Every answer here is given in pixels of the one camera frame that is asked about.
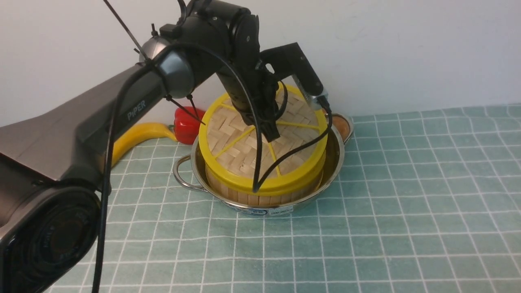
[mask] yellow rim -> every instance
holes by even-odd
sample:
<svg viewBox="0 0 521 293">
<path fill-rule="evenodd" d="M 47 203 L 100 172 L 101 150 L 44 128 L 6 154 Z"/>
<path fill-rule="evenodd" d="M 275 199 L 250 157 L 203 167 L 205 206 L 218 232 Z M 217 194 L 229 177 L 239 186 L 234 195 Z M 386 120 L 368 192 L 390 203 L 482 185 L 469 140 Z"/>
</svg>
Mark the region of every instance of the yellow rim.
<svg viewBox="0 0 521 293">
<path fill-rule="evenodd" d="M 286 86 L 288 88 L 288 92 L 291 92 L 298 96 L 301 100 L 304 100 L 303 95 L 301 92 L 291 86 Z M 211 117 L 213 116 L 214 112 L 219 107 L 226 107 L 233 109 L 233 107 L 223 104 L 226 100 L 230 99 L 228 94 L 222 95 L 219 99 L 217 99 L 206 111 L 203 122 L 205 125 L 201 124 L 199 128 L 199 145 L 201 149 L 201 154 L 203 155 L 203 158 L 208 166 L 209 171 L 217 178 L 219 181 L 224 183 L 227 187 L 234 189 L 239 192 L 243 193 L 252 193 L 252 185 L 253 185 L 253 179 L 248 179 L 245 177 L 237 176 L 228 170 L 226 170 L 224 167 L 222 167 L 216 160 L 216 157 L 221 155 L 226 149 L 235 144 L 236 141 L 230 142 L 225 149 L 220 151 L 216 156 L 212 155 L 212 152 L 210 151 L 208 147 L 207 142 L 207 125 L 210 122 Z M 288 123 L 284 121 L 277 122 L 281 125 L 291 125 L 296 127 L 307 127 L 307 128 L 315 128 L 319 130 L 319 133 L 322 133 L 327 128 L 327 121 L 326 117 L 323 114 L 322 111 L 315 111 L 315 115 L 317 117 L 318 121 L 318 127 L 316 126 L 309 126 L 309 125 L 302 125 L 302 124 L 294 124 L 294 123 Z M 245 131 L 246 134 L 241 135 L 236 140 L 243 138 L 244 136 L 251 133 L 251 131 L 255 131 L 254 127 L 251 127 L 249 130 Z M 296 192 L 298 190 L 303 189 L 306 187 L 312 180 L 317 178 L 317 176 L 320 175 L 320 172 L 322 171 L 322 167 L 324 165 L 324 161 L 326 160 L 325 157 L 325 149 L 326 149 L 326 143 L 327 143 L 327 136 L 325 136 L 321 141 L 319 141 L 316 144 L 316 147 L 309 157 L 309 159 L 299 168 L 295 169 L 294 171 L 282 175 L 280 173 L 280 170 L 277 168 L 277 177 L 275 178 L 269 178 L 266 179 L 266 181 L 261 186 L 258 196 L 280 196 L 283 194 L 288 194 L 292 192 Z M 275 155 L 272 152 L 271 144 L 268 144 L 268 149 L 272 153 L 272 157 Z"/>
</svg>

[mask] stainless steel pot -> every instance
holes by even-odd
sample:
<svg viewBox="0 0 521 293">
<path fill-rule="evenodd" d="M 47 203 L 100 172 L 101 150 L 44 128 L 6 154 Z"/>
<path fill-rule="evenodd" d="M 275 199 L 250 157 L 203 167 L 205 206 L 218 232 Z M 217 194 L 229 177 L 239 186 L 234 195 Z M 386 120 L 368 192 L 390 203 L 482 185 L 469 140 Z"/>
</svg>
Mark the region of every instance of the stainless steel pot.
<svg viewBox="0 0 521 293">
<path fill-rule="evenodd" d="M 308 205 L 315 199 L 320 193 L 322 193 L 326 188 L 328 188 L 333 180 L 338 176 L 340 169 L 342 168 L 342 164 L 344 162 L 344 145 L 349 141 L 353 134 L 353 125 L 350 120 L 346 119 L 350 124 L 350 133 L 348 138 L 343 141 L 340 133 L 335 127 L 331 127 L 331 132 L 328 135 L 328 141 L 326 145 L 326 161 L 324 163 L 324 175 L 322 177 L 322 181 L 319 184 L 318 189 L 305 196 L 299 200 L 294 202 L 290 202 L 282 205 L 274 205 L 274 206 L 251 206 L 247 204 L 233 202 L 227 198 L 222 197 L 218 192 L 214 191 L 208 183 L 208 179 L 206 178 L 205 171 L 205 162 L 203 156 L 201 154 L 201 150 L 199 148 L 199 140 L 195 139 L 192 152 L 189 155 L 186 155 L 180 158 L 173 167 L 173 175 L 176 181 L 183 187 L 193 190 L 193 191 L 202 191 L 208 192 L 223 202 L 225 205 L 231 207 L 232 209 L 253 216 L 280 216 L 284 214 L 289 214 L 297 209 L 301 209 L 304 206 Z M 201 185 L 193 185 L 181 178 L 179 174 L 179 166 L 191 160 L 192 170 L 195 175 L 195 178 Z"/>
</svg>

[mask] red bell pepper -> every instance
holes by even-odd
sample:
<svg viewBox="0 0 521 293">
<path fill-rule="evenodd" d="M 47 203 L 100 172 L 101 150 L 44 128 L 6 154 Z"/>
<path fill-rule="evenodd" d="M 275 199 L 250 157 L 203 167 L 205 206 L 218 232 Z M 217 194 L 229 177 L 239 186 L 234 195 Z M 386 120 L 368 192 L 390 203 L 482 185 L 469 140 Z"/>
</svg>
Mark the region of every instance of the red bell pepper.
<svg viewBox="0 0 521 293">
<path fill-rule="evenodd" d="M 192 107 L 186 107 L 186 109 L 194 116 L 199 117 L 199 119 L 203 119 L 205 113 L 203 110 L 197 108 L 194 110 Z M 181 108 L 177 108 L 174 117 L 172 128 L 177 140 L 180 143 L 193 144 L 195 138 L 199 135 L 201 123 Z"/>
</svg>

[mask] pot handle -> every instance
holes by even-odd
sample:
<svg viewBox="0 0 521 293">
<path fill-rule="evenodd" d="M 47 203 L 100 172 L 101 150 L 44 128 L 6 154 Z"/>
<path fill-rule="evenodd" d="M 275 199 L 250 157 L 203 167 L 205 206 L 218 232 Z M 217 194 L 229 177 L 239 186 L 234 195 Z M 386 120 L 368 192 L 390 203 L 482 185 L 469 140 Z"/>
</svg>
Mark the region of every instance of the pot handle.
<svg viewBox="0 0 521 293">
<path fill-rule="evenodd" d="M 190 184 L 186 181 L 183 180 L 183 178 L 181 178 L 181 175 L 179 174 L 179 166 L 190 160 L 190 155 L 186 155 L 182 158 L 180 158 L 176 164 L 174 165 L 173 169 L 172 169 L 172 173 L 173 173 L 173 176 L 175 177 L 176 181 L 182 185 L 183 187 L 187 188 L 187 189 L 190 189 L 190 190 L 193 190 L 193 191 L 203 191 L 203 192 L 208 192 L 208 190 L 206 190 L 206 188 L 200 186 L 200 185 L 193 185 L 193 184 Z"/>
</svg>

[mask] white wall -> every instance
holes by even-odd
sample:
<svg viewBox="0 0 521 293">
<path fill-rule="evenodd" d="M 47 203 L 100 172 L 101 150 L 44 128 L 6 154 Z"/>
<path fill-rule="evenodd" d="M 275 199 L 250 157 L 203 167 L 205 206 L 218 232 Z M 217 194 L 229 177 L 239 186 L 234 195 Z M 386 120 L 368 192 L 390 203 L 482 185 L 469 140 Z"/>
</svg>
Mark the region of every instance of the white wall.
<svg viewBox="0 0 521 293">
<path fill-rule="evenodd" d="M 262 48 L 299 42 L 337 112 L 364 115 L 521 101 L 519 0 L 229 0 L 261 20 Z M 299 3 L 305 2 L 307 8 Z M 112 0 L 142 43 L 175 0 Z M 137 61 L 102 0 L 2 0 L 0 126 L 58 106 Z M 194 93 L 206 108 L 223 93 Z M 169 123 L 166 102 L 144 120 Z"/>
</svg>

